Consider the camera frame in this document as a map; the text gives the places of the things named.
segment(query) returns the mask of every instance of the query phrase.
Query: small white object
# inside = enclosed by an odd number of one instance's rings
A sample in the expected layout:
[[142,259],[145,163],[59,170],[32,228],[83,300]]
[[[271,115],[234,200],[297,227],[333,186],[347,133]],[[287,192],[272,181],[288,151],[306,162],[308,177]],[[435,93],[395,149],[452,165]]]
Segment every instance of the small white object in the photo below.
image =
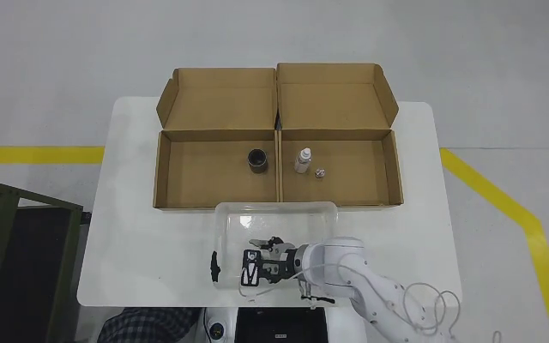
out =
[[326,175],[326,171],[322,168],[318,168],[317,171],[315,171],[315,177],[317,178],[324,178]]
[[299,152],[298,157],[295,159],[295,164],[293,166],[293,169],[295,169],[295,172],[299,174],[303,174],[304,172],[307,172],[307,169],[309,169],[309,164],[311,163],[311,150],[306,147],[305,149],[301,150]]

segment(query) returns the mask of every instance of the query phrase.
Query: black cup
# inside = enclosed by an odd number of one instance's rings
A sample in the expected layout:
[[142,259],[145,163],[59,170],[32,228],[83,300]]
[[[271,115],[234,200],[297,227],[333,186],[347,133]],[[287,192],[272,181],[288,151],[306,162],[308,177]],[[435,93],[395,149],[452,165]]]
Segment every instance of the black cup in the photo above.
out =
[[267,171],[267,154],[262,149],[253,149],[248,153],[248,165],[255,174]]

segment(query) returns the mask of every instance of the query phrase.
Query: robotic arm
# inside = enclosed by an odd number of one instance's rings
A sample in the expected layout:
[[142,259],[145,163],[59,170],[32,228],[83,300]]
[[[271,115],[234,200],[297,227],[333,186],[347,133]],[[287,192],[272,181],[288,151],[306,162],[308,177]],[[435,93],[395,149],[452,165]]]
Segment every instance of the robotic arm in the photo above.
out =
[[280,238],[250,243],[267,253],[244,251],[242,286],[257,286],[261,278],[275,283],[297,277],[300,285],[305,283],[302,298],[314,298],[311,285],[330,297],[350,298],[357,313],[390,342],[450,341],[437,331],[437,319],[429,318],[404,286],[371,271],[364,258],[364,244],[357,238],[331,238],[297,249]]

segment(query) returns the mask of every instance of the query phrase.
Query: plaid fabric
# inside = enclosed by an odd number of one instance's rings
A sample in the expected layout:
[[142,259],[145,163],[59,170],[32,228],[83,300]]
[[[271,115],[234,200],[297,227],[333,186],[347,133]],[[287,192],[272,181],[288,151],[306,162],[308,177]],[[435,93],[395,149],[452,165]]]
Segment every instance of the plaid fabric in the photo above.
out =
[[200,315],[200,308],[126,308],[101,329],[99,343],[173,343],[183,339]]

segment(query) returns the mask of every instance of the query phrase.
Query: yellow floor line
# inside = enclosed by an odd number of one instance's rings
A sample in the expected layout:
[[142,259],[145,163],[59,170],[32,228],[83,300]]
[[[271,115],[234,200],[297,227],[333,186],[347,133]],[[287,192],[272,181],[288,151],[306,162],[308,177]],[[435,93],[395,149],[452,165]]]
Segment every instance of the yellow floor line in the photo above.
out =
[[441,148],[440,158],[446,169],[522,227],[549,314],[549,247],[541,221],[450,150]]
[[104,147],[0,147],[0,164],[100,164]]

